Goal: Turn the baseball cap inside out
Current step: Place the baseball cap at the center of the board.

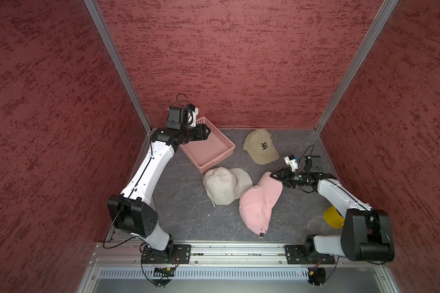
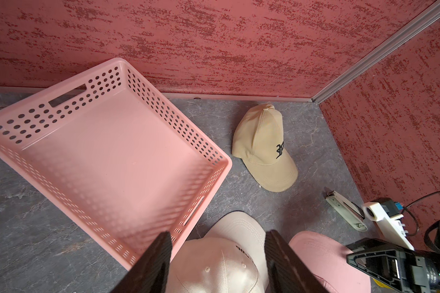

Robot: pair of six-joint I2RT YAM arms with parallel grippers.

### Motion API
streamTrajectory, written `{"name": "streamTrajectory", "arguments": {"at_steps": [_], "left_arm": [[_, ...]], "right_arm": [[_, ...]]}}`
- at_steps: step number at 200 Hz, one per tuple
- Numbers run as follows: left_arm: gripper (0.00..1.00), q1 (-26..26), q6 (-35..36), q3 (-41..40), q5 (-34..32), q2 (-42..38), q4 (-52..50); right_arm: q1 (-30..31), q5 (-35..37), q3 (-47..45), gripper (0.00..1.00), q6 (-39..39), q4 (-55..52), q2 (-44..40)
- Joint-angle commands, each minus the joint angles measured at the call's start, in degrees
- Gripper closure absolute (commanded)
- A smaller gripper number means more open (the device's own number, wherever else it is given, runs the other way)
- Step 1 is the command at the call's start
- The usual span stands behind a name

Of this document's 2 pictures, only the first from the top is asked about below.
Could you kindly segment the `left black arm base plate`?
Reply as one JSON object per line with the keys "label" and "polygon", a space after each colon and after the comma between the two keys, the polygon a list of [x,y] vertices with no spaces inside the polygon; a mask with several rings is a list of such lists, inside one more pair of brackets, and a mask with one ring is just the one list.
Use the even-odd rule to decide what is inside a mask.
{"label": "left black arm base plate", "polygon": [[143,264],[188,264],[191,257],[191,245],[174,244],[168,245],[166,250],[159,251],[153,248],[141,250],[141,262]]}

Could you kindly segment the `white pink baseball cap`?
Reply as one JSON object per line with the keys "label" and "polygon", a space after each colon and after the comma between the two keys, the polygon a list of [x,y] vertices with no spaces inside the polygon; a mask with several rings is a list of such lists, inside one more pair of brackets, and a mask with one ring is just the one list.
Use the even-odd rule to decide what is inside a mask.
{"label": "white pink baseball cap", "polygon": [[202,182],[213,206],[229,205],[253,186],[251,177],[241,168],[213,168],[204,174]]}

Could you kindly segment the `beige baseball cap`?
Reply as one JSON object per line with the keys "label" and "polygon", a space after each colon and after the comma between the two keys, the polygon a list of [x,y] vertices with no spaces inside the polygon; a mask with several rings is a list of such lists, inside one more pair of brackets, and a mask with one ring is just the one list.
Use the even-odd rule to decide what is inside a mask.
{"label": "beige baseball cap", "polygon": [[279,159],[279,153],[273,145],[273,136],[266,129],[256,129],[249,133],[244,141],[243,150],[261,166]]}

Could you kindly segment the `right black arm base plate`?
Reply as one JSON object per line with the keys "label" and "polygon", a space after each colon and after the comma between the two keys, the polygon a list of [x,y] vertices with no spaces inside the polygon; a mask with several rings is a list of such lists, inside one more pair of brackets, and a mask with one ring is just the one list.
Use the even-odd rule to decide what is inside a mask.
{"label": "right black arm base plate", "polygon": [[336,259],[327,254],[318,253],[305,245],[285,245],[287,264],[335,264]]}

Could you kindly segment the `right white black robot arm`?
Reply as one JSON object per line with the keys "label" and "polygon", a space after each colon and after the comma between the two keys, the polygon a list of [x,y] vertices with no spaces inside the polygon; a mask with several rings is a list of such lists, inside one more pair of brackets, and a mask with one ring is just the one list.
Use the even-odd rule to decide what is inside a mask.
{"label": "right white black robot arm", "polygon": [[357,199],[340,181],[313,163],[319,156],[307,156],[302,172],[293,156],[284,160],[286,168],[273,172],[270,177],[286,188],[310,187],[332,204],[343,218],[340,235],[308,235],[302,246],[308,261],[317,257],[339,256],[350,261],[373,264],[391,262],[395,258],[391,219],[383,210],[373,209]]}

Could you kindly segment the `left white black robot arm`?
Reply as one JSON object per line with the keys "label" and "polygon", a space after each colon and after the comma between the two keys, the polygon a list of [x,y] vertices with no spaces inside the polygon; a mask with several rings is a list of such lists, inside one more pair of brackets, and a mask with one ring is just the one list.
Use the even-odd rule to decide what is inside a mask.
{"label": "left white black robot arm", "polygon": [[198,113],[191,103],[169,107],[167,121],[150,135],[149,149],[134,177],[120,195],[111,195],[108,200],[112,225],[142,239],[162,262],[172,260],[174,244],[172,236],[160,227],[158,213],[151,206],[152,195],[179,146],[208,139],[211,129],[196,123]]}

